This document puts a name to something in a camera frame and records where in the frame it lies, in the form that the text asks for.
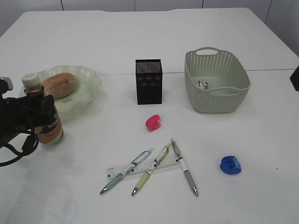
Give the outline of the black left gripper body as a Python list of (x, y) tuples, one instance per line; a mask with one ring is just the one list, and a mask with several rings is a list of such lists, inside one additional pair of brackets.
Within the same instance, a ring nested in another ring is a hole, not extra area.
[(4, 80), (0, 82), (0, 147), (14, 149), (9, 142), (21, 133), (28, 136), (22, 149), (35, 148), (34, 126), (29, 117), (29, 112), (24, 107), (24, 97), (3, 98), (8, 91)]

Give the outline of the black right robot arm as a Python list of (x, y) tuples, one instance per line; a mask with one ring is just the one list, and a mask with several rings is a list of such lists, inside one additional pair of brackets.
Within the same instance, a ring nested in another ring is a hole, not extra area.
[(295, 89), (295, 91), (299, 92), (299, 66), (290, 76), (290, 81)]

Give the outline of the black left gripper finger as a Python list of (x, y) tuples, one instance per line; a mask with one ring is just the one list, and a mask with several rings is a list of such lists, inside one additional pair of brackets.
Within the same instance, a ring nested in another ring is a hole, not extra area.
[(56, 110), (54, 109), (54, 98), (52, 95), (43, 98), (24, 97), (24, 107), (29, 112), (29, 117), (34, 127), (56, 126)]

